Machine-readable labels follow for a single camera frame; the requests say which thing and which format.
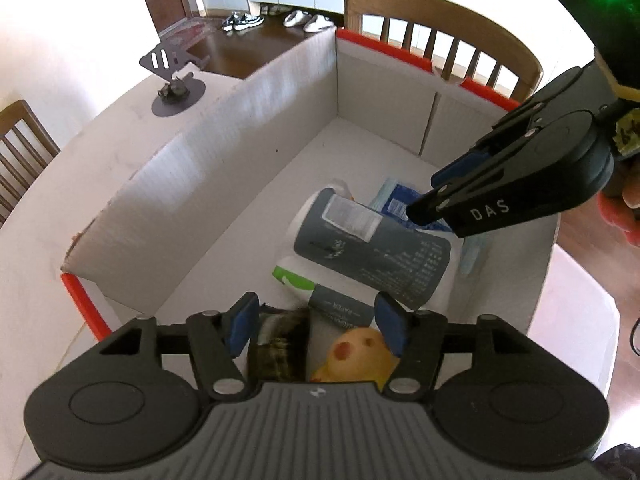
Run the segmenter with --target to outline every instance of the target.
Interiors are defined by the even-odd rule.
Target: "plush toy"
[[[354,328],[334,342],[324,365],[311,376],[311,381],[374,381],[382,390],[398,362],[399,359],[386,347],[380,332],[373,328]]]

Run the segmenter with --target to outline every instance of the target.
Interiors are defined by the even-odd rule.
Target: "shoe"
[[[220,28],[226,32],[229,32],[234,28],[234,25],[238,22],[239,19],[240,14],[238,12],[232,12],[231,15],[224,22],[222,22]]]
[[[293,10],[293,7],[289,7],[286,5],[274,5],[269,9],[270,16],[277,16],[279,14],[289,13]]]
[[[311,21],[305,25],[305,32],[319,32],[320,30],[325,30],[326,28],[331,28],[334,26],[334,22],[332,22],[329,18],[324,17],[322,14],[316,14],[311,18]]]
[[[256,25],[260,25],[264,21],[262,16],[254,16],[252,14],[248,14],[247,12],[242,13],[238,20],[234,23],[234,30],[245,30],[249,27],[255,27]]]
[[[294,10],[284,19],[285,27],[295,27],[296,25],[304,25],[311,19],[311,14],[304,10]]]

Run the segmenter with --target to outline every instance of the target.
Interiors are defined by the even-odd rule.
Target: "wooden chair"
[[[21,121],[24,121],[30,132],[23,125],[18,126]],[[7,137],[10,132],[13,133],[13,140]],[[26,101],[16,101],[0,111],[0,206],[7,213],[14,209],[12,202],[21,199],[31,183],[59,152],[59,147]],[[13,198],[2,196],[3,189]],[[0,213],[0,224],[5,221],[6,216]]]
[[[538,86],[542,66],[536,56],[513,34],[488,18],[447,0],[344,0],[344,25],[362,33],[362,16],[372,14],[384,17],[380,41],[388,43],[390,19],[407,22],[402,48],[411,49],[414,25],[431,29],[424,57],[432,59],[438,31],[453,36],[449,54],[442,69],[442,78],[449,80],[456,60],[460,41],[475,47],[466,70],[473,78],[481,52],[496,60],[487,86],[495,88],[500,69],[505,66],[518,77],[511,98],[524,101]]]

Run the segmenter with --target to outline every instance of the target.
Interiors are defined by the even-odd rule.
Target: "white table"
[[[6,468],[16,462],[25,435],[27,397],[65,355],[78,352],[71,342],[91,342],[86,334],[78,337],[84,322],[60,280],[74,237],[180,133],[185,115],[197,114],[204,101],[218,99],[240,81],[204,72],[196,77],[207,84],[205,96],[172,118],[151,113],[163,84],[156,76],[120,97],[65,146],[0,229],[0,464],[8,465],[0,470],[2,480],[10,477]]]
[[[614,299],[560,246],[554,245],[527,335],[606,396],[619,331],[620,314]]]

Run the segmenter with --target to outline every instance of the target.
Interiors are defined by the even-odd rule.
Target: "dark wooden floor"
[[[190,52],[210,56],[208,72],[246,78],[304,40],[302,28],[283,27],[283,18],[268,16],[263,25],[242,32],[218,30]],[[594,200],[562,214],[558,243],[616,300],[620,342],[608,397],[611,424],[606,443],[640,446],[640,357],[628,342],[640,316],[640,248],[628,245],[617,229],[602,221]]]

